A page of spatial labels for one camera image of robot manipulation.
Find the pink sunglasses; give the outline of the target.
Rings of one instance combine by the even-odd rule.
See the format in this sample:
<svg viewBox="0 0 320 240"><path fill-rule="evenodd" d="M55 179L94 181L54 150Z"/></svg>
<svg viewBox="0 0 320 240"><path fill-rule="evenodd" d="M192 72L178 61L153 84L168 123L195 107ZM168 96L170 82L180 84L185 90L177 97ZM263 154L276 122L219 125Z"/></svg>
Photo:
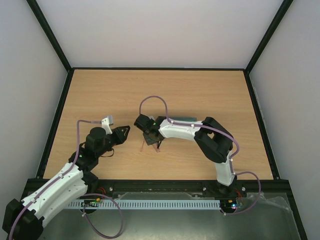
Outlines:
<svg viewBox="0 0 320 240"><path fill-rule="evenodd" d="M151 148L152 147L155 150L156 153L159 153L160 152L161 143L162 143L162 141L158 141L158 142L153 143L151 145L147 145L147 142L144 139L139 151L142 153L145 148Z"/></svg>

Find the grey-green glasses case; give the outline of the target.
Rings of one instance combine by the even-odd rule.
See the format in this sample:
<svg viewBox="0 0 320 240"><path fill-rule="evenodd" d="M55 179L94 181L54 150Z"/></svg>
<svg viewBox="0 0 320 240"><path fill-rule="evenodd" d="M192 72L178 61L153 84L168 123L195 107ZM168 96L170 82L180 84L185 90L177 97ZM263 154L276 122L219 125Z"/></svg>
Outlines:
<svg viewBox="0 0 320 240"><path fill-rule="evenodd" d="M172 116L171 119L174 121L183 121L183 122L196 122L197 121L196 117L189 117L189 116L185 116L185 117Z"/></svg>

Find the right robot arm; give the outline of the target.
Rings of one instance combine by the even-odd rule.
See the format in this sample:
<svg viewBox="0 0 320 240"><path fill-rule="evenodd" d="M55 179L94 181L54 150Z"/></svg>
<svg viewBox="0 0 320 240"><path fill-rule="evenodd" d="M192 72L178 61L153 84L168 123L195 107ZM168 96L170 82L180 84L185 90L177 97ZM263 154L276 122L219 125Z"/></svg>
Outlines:
<svg viewBox="0 0 320 240"><path fill-rule="evenodd" d="M185 121L165 116L153 119L140 114L134 126L142 131L148 145L159 144L165 139L182 139L195 142L204 156L215 165L217 184L214 193L229 196L236 189L236 175L232 167L233 136L214 118L203 121Z"/></svg>

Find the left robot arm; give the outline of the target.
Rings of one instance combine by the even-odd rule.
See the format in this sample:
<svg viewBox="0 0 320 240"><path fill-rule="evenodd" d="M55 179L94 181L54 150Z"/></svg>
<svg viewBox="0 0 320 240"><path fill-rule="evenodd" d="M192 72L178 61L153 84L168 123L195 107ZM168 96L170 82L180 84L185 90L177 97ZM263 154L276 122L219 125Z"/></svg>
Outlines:
<svg viewBox="0 0 320 240"><path fill-rule="evenodd" d="M78 142L76 151L63 168L44 185L22 200L11 200L5 209L2 229L9 240L37 240L48 223L70 202L80 197L106 200L98 190L98 177L91 171L99 158L123 144L130 126L94 127L85 142Z"/></svg>

